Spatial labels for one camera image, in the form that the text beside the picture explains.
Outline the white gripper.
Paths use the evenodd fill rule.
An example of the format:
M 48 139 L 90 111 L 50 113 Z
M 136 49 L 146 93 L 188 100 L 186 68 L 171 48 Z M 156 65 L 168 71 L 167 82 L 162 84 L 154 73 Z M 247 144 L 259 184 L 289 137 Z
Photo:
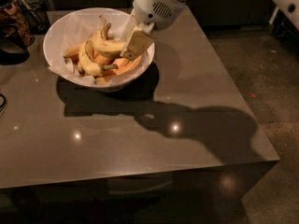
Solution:
M 134 0 L 121 41 L 121 56 L 130 61 L 142 55 L 154 42 L 152 30 L 168 28 L 186 5 L 186 0 Z

